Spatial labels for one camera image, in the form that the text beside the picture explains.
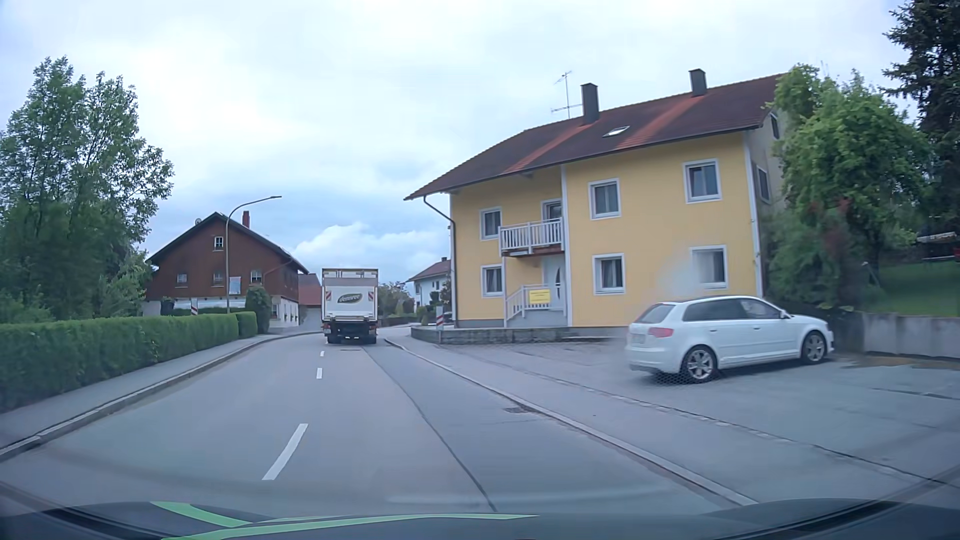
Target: white house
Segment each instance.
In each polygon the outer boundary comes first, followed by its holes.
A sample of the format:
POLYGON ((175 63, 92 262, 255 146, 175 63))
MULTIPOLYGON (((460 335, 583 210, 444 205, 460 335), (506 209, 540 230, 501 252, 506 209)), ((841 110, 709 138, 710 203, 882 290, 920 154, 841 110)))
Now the white house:
POLYGON ((441 258, 440 262, 435 262, 429 268, 420 272, 407 282, 414 284, 414 307, 429 306, 430 293, 440 291, 444 288, 444 283, 450 281, 450 260, 446 257, 441 258))

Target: hedge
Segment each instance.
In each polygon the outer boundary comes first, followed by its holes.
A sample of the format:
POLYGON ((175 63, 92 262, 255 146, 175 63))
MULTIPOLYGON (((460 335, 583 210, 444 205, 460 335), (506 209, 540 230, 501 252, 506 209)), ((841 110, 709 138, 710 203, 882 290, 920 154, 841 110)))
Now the hedge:
POLYGON ((239 311, 234 313, 237 318, 237 328, 240 330, 240 339, 256 335, 256 313, 253 311, 239 311))
POLYGON ((233 313, 0 325, 0 412, 233 341, 238 327, 233 313))

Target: lamp post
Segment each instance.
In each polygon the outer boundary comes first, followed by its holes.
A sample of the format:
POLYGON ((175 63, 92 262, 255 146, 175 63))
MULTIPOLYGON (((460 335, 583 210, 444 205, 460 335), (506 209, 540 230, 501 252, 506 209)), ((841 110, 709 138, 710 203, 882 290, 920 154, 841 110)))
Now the lamp post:
POLYGON ((281 195, 272 195, 270 197, 264 197, 263 199, 257 199, 255 201, 250 201, 244 203, 239 207, 230 211, 230 214, 227 216, 227 224, 224 226, 224 259, 226 260, 226 273, 227 273, 227 313, 230 313, 230 217, 237 210, 248 207, 249 205, 255 205, 256 203, 262 203, 263 201, 269 201, 271 199, 279 199, 281 195))

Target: white stair railing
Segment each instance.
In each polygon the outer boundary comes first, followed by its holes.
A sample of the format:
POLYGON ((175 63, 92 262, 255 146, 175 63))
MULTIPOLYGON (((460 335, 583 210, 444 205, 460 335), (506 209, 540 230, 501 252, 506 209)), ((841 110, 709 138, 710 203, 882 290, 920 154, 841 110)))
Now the white stair railing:
POLYGON ((504 321, 509 321, 517 315, 526 316, 526 312, 531 309, 550 309, 551 303, 530 303, 529 294, 530 290, 534 289, 547 289, 551 290, 551 285, 546 283, 539 283, 536 285, 522 285, 519 289, 513 292, 510 296, 507 297, 507 300, 504 301, 504 321))
POLYGON ((562 217, 500 227, 501 252, 563 243, 564 219, 562 217))

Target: red tiled roof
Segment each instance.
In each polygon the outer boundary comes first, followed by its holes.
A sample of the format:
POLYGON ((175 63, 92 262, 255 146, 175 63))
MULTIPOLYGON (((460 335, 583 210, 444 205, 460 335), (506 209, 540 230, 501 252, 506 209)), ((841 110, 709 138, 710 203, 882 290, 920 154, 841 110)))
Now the red tiled roof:
POLYGON ((300 274, 300 305, 322 306, 324 290, 316 274, 300 274))
POLYGON ((427 278, 432 278, 434 276, 445 276, 450 273, 450 259, 445 258, 440 262, 434 262, 426 270, 420 272, 413 278, 407 280, 407 282, 415 282, 417 280, 425 280, 427 278))
POLYGON ((781 75, 715 86, 698 97, 687 92, 603 110, 599 120, 586 126, 575 117, 532 128, 464 161, 405 200, 632 148, 758 128, 781 75), (623 126, 630 129, 603 136, 623 126))

